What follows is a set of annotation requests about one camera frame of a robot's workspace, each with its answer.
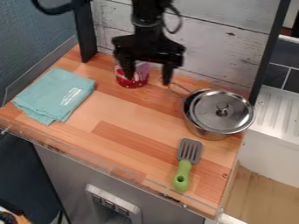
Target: spatula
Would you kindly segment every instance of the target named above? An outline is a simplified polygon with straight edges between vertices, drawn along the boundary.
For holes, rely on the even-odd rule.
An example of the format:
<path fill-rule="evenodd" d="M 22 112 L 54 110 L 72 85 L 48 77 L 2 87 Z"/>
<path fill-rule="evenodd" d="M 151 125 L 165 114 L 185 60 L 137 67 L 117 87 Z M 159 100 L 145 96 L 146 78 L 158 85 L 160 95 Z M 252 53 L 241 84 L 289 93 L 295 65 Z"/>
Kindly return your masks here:
<path fill-rule="evenodd" d="M 192 165 L 199 162 L 203 144 L 188 138 L 182 139 L 178 151 L 179 160 L 177 173 L 172 180 L 175 189 L 186 191 L 189 185 L 189 173 Z"/>

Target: blue cloth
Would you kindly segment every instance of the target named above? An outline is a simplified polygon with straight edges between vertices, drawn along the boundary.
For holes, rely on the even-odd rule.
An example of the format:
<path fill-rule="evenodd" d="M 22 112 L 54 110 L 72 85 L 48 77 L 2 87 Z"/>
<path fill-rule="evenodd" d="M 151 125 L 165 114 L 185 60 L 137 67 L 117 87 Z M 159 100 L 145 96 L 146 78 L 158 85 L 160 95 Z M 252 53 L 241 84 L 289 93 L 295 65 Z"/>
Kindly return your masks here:
<path fill-rule="evenodd" d="M 13 103 L 29 117 L 50 125 L 66 121 L 93 91 L 93 80 L 53 68 L 21 92 Z"/>

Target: pot lid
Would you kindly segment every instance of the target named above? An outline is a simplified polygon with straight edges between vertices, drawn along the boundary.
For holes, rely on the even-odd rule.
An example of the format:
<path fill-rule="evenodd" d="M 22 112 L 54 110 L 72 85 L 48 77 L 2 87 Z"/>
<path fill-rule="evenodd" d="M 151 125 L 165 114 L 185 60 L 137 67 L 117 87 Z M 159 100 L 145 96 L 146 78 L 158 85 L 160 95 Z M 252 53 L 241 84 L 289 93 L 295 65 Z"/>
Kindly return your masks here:
<path fill-rule="evenodd" d="M 254 108 L 244 97 L 223 90 L 199 94 L 190 106 L 192 120 L 202 129 L 232 134 L 248 128 L 254 121 Z"/>

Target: stainless steel pot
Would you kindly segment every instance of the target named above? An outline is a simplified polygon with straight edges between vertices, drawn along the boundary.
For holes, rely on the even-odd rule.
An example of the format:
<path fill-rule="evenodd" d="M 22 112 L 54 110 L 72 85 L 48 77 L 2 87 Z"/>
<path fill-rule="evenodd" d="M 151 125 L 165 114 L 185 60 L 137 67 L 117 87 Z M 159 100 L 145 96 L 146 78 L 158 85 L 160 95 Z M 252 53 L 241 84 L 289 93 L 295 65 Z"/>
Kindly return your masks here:
<path fill-rule="evenodd" d="M 222 140 L 248 128 L 254 121 L 254 108 L 240 95 L 211 89 L 190 92 L 173 84 L 189 93 L 183 100 L 184 121 L 190 132 L 198 137 Z"/>

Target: toy kitchen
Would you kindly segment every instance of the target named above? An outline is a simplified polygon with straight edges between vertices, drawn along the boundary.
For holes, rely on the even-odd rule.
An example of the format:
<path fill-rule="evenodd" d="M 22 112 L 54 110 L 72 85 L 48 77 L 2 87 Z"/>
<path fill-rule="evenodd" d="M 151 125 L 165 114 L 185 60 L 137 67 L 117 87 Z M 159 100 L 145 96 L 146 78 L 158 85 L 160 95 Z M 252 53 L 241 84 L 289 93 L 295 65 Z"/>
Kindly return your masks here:
<path fill-rule="evenodd" d="M 69 224 L 232 223 L 223 207 L 287 1 L 31 2 L 72 11 L 78 45 L 6 88 L 0 129 L 34 144 Z"/>

